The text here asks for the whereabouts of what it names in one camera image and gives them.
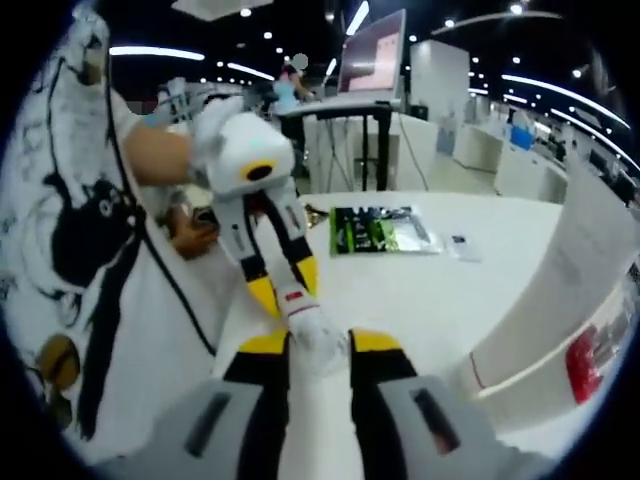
computer monitor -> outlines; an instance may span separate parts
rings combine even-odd
[[[406,12],[399,10],[347,39],[338,95],[398,96]]]

small white card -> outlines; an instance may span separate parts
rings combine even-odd
[[[449,235],[447,249],[452,257],[463,262],[480,262],[480,253],[475,245],[469,243],[465,235]]]

cable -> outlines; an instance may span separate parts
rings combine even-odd
[[[353,172],[353,164],[355,162],[349,159],[349,149],[348,149],[349,142],[347,142],[347,138],[349,136],[349,117],[344,117],[342,125],[344,127],[343,135],[345,140],[344,142],[342,142],[342,144],[344,145],[344,158],[347,160],[347,165],[352,166],[351,168],[347,167],[346,175],[348,177],[349,188],[351,189],[352,192],[354,192],[356,189],[356,178],[355,178],[355,173]]]
[[[420,174],[420,179],[422,180],[422,185],[424,186],[425,192],[428,192],[429,191],[429,186],[427,185],[427,179],[424,177],[424,174],[422,173],[422,170],[418,166],[418,161],[416,160],[416,156],[413,153],[413,148],[411,148],[411,142],[409,142],[409,136],[407,135],[407,132],[404,129],[404,124],[402,123],[402,114],[401,113],[398,114],[398,121],[400,123],[400,130],[402,131],[402,136],[404,137],[405,141],[407,142],[407,147],[409,147],[409,154],[411,155],[411,161],[413,162],[413,165],[416,167],[416,170],[418,170],[418,173]]]
[[[353,185],[349,182],[348,175],[346,174],[346,172],[344,171],[344,168],[338,161],[338,154],[336,153],[336,140],[335,140],[335,137],[333,136],[333,119],[329,118],[324,122],[325,122],[325,125],[327,126],[327,132],[329,133],[329,143],[331,144],[331,165],[329,167],[329,176],[327,177],[327,193],[331,191],[330,190],[331,178],[333,175],[334,164],[338,165],[338,169],[340,170],[340,174],[342,175],[342,179],[344,180],[344,183],[347,185],[347,188],[349,189],[349,191],[353,192]]]
[[[111,144],[113,145],[113,150],[114,150],[114,153],[115,153],[115,156],[116,156],[116,163],[118,164],[118,170],[120,172],[120,176],[122,177],[122,187],[123,187],[124,191],[131,198],[135,199],[136,196],[133,193],[133,189],[131,188],[131,185],[129,183],[129,179],[127,177],[127,172],[126,172],[126,169],[124,168],[124,161],[122,159],[122,152],[120,151],[118,138],[116,136],[115,122],[114,122],[114,119],[113,119],[113,103],[112,103],[112,100],[111,100],[111,61],[110,61],[110,57],[109,57],[108,53],[107,53],[106,65],[107,65],[107,68],[106,68],[106,75],[105,75],[105,77],[106,77],[106,82],[105,82],[106,83],[106,92],[105,92],[105,95],[106,95],[106,101],[107,101],[107,117],[108,117],[108,125],[109,125],[108,126],[108,128],[109,128],[108,135],[109,135],[109,138],[111,140]],[[182,291],[182,288],[180,288],[180,286],[178,285],[178,282],[176,281],[176,279],[173,277],[173,275],[169,271],[169,268],[167,267],[167,265],[165,264],[164,260],[160,256],[160,253],[156,249],[156,246],[153,244],[153,241],[151,240],[151,237],[149,235],[149,231],[147,230],[147,226],[146,226],[145,222],[143,222],[143,225],[141,226],[140,230],[141,230],[141,233],[142,233],[142,241],[144,242],[144,244],[149,249],[149,253],[151,254],[151,258],[154,259],[154,261],[156,262],[156,264],[160,268],[160,271],[162,272],[164,277],[169,282],[169,285],[171,285],[171,288],[174,290],[174,292],[178,296],[178,300],[180,301],[180,303],[184,307],[184,309],[185,309],[185,311],[187,313],[187,316],[189,317],[189,320],[191,321],[191,323],[193,325],[193,328],[195,329],[196,334],[198,335],[198,338],[202,342],[202,345],[207,350],[207,353],[209,353],[211,356],[215,357],[216,356],[215,347],[213,345],[211,345],[209,343],[209,341],[207,340],[207,337],[204,334],[204,331],[202,330],[202,327],[200,326],[200,323],[198,322],[196,314],[193,311],[193,308],[191,307],[191,305],[189,304],[189,301],[187,300],[186,295]]]

yellow robot part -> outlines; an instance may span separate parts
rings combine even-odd
[[[271,335],[253,337],[243,343],[238,352],[278,355],[284,352],[287,330],[278,330]]]
[[[304,280],[307,291],[315,297],[318,290],[318,263],[316,258],[313,255],[303,258],[296,263],[296,267],[298,267],[298,271]]]
[[[354,328],[352,330],[356,352],[381,352],[385,350],[402,350],[398,341],[386,333]]]
[[[255,298],[258,303],[262,305],[267,312],[269,312],[269,314],[274,317],[280,317],[278,301],[269,277],[260,277],[256,280],[247,282],[247,286],[249,287],[249,292],[253,298]]]
[[[259,160],[257,162],[252,162],[242,167],[242,170],[240,170],[240,179],[257,182],[258,180],[262,180],[269,176],[275,165],[276,162],[274,160]]]

red label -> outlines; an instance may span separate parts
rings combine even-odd
[[[296,298],[301,298],[302,297],[302,292],[293,292],[290,293],[289,295],[285,295],[284,299],[287,302],[290,302],[291,300],[295,300]]]
[[[596,332],[591,325],[573,341],[565,354],[569,383],[578,405],[589,400],[602,382],[602,376],[593,364],[592,340]]]

